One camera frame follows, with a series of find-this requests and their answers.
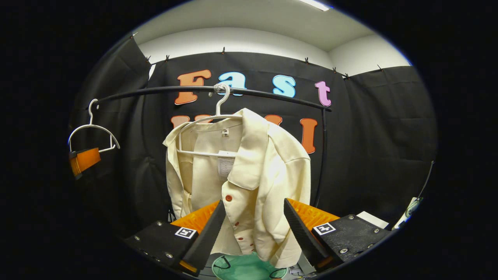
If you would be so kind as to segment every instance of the cream shirt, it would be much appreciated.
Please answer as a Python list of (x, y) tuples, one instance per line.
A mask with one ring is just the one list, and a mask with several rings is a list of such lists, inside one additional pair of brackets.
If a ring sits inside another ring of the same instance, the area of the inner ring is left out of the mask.
[[(217, 157), (177, 153), (177, 126), (163, 144), (168, 147), (168, 192), (177, 218), (222, 200), (226, 216), (211, 253), (248, 255), (256, 251), (276, 268), (293, 266), (299, 247), (283, 213), (284, 198), (309, 205), (310, 158), (300, 142), (283, 128), (249, 109), (242, 119), (195, 124), (182, 133), (188, 151), (236, 152), (227, 178), (218, 172)], [(228, 137), (222, 130), (228, 129)]]

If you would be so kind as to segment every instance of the white wall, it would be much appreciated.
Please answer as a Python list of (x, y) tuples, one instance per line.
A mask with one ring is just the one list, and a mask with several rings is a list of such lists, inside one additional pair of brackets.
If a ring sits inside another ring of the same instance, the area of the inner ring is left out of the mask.
[(353, 76), (381, 68), (408, 66), (410, 63), (389, 42), (369, 35), (342, 44), (329, 52), (337, 71)]
[(329, 54), (315, 46), (276, 33), (246, 28), (203, 28), (166, 35), (138, 46), (150, 62), (206, 52), (258, 52), (295, 58), (329, 69)]

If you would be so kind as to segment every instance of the white ceiling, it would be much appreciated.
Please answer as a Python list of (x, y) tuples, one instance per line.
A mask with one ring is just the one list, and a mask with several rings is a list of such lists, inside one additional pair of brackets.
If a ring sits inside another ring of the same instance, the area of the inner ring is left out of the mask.
[(135, 30), (137, 44), (200, 28), (239, 27), (281, 34), (324, 51), (375, 32), (334, 10), (298, 0), (192, 0)]

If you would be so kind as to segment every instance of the blue letter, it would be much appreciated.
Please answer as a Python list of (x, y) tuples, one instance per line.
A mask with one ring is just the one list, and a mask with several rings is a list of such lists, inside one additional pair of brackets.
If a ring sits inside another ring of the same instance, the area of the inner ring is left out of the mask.
[(225, 74), (221, 74), (218, 77), (218, 80), (220, 80), (220, 84), (225, 84), (231, 88), (238, 88), (238, 89), (247, 89), (246, 88), (246, 77), (244, 74), (239, 73), (239, 72), (228, 72)]
[(276, 75), (273, 78), (273, 84), (276, 89), (273, 89), (274, 94), (280, 94), (287, 97), (294, 97), (296, 95), (296, 81), (294, 78), (284, 75)]

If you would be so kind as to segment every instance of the green cloth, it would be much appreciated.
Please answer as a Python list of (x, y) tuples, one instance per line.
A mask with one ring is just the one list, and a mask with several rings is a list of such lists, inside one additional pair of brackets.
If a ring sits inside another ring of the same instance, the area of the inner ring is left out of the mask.
[(214, 275), (221, 280), (271, 280), (271, 273), (274, 278), (282, 278), (287, 274), (287, 268), (278, 270), (269, 262), (260, 260), (255, 252), (243, 256), (221, 256), (211, 267)]

